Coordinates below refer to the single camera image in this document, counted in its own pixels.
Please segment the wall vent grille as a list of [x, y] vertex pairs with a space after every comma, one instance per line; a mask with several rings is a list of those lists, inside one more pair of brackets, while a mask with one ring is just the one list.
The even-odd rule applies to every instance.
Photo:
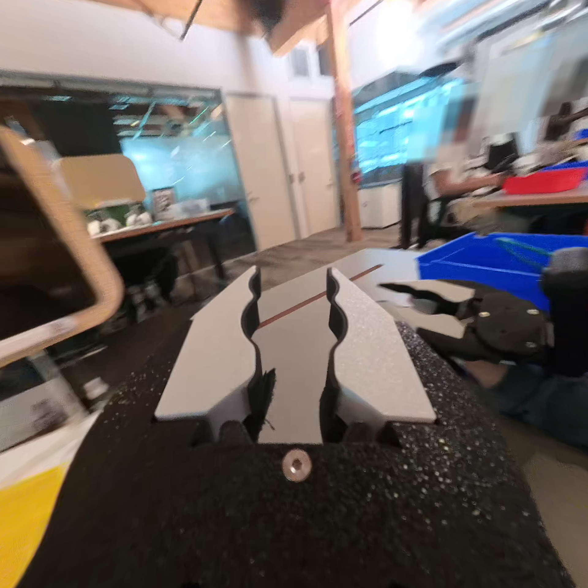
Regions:
[[299, 45], [290, 51], [289, 55], [290, 76], [293, 79], [310, 79], [313, 77], [312, 48], [308, 45]]

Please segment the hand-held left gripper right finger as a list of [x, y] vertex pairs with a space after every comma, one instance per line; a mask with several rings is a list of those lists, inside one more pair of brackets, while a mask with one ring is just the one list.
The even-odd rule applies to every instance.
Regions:
[[435, 424], [436, 412], [394, 318], [339, 270], [326, 271], [329, 352], [320, 431], [344, 435], [362, 424], [380, 435], [391, 423]]

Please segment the white screen stand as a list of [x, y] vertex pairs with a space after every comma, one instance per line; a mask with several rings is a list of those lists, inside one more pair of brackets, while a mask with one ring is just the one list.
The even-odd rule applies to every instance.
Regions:
[[90, 410], [46, 353], [1, 368], [1, 452], [80, 422]]

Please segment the yellow plastic bin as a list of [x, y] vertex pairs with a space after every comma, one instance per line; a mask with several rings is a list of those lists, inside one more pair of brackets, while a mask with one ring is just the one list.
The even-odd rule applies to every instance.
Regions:
[[1, 479], [1, 587], [16, 587], [32, 561], [69, 467], [13, 470]]

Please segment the blue plastic bin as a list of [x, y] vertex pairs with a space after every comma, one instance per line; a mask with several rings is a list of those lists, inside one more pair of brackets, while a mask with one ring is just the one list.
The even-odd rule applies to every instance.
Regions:
[[420, 255], [419, 277], [482, 284], [548, 312], [549, 302], [541, 290], [540, 278], [550, 260], [550, 252], [526, 243], [523, 237], [470, 233]]

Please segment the person's right forearm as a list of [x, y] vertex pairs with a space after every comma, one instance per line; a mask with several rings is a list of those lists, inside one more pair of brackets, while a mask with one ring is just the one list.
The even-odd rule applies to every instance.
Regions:
[[587, 375], [555, 375], [539, 366], [471, 362], [470, 374], [503, 416], [587, 452]]

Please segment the white door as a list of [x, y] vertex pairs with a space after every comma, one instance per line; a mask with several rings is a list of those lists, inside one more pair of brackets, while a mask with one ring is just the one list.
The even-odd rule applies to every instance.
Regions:
[[227, 94], [225, 106], [259, 251], [296, 237], [275, 100]]
[[308, 230], [314, 235], [341, 224], [332, 107], [327, 100], [293, 99], [290, 112], [298, 158], [298, 181], [304, 195]]

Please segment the red plastic bin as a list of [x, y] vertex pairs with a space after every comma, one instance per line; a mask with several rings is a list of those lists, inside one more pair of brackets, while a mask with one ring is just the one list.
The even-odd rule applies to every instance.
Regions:
[[548, 169], [508, 178], [502, 187], [507, 195], [556, 194], [575, 190], [587, 178], [587, 166]]

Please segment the black office chair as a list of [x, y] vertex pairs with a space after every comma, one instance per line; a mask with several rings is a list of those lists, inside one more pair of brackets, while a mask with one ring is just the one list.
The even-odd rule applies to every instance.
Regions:
[[424, 165], [405, 164], [401, 173], [401, 229], [399, 247], [407, 250], [413, 239], [416, 222], [417, 248], [435, 239], [434, 224], [430, 221], [430, 201], [424, 189]]

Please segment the tan rounded board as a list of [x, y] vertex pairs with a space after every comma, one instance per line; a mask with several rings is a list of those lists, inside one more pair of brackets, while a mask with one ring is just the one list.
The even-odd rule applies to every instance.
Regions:
[[134, 163], [120, 153], [60, 158], [56, 169], [71, 200], [83, 210], [139, 203], [146, 196]]

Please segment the long wooden desk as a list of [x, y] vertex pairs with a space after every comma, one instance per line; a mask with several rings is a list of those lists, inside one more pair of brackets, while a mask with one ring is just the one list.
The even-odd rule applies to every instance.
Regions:
[[218, 244], [225, 221], [234, 213], [233, 208], [218, 209], [196, 217], [101, 233], [93, 240], [105, 246], [114, 259], [202, 240], [207, 244], [217, 279], [222, 282], [226, 273]]

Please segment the wooden post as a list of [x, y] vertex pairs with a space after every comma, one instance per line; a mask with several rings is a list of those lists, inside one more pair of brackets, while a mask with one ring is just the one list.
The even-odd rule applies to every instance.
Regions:
[[342, 192], [344, 226], [348, 242], [362, 240], [358, 187], [351, 180], [356, 167], [355, 122], [348, 53], [346, 1], [328, 1], [329, 59], [334, 77], [334, 120], [339, 148], [339, 186]]

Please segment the wood framed screen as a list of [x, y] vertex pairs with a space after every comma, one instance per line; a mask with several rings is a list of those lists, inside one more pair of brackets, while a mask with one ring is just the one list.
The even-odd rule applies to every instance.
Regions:
[[33, 140], [1, 125], [1, 367], [105, 323], [123, 292]]

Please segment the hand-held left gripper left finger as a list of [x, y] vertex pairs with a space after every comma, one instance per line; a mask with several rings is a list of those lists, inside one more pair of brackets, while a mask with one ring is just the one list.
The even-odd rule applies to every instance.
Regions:
[[260, 430], [275, 373], [264, 374], [254, 342], [260, 326], [261, 274], [252, 266], [192, 318], [155, 409], [158, 422], [203, 420], [209, 430], [229, 421]]

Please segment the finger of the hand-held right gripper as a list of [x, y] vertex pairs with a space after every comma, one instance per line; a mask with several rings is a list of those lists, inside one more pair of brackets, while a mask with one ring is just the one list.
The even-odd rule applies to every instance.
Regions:
[[466, 323], [452, 315], [415, 315], [413, 325], [454, 339], [462, 339], [466, 330]]
[[426, 315], [469, 318], [480, 311], [481, 303], [474, 289], [448, 281], [381, 282], [378, 287], [393, 292], [400, 307]]

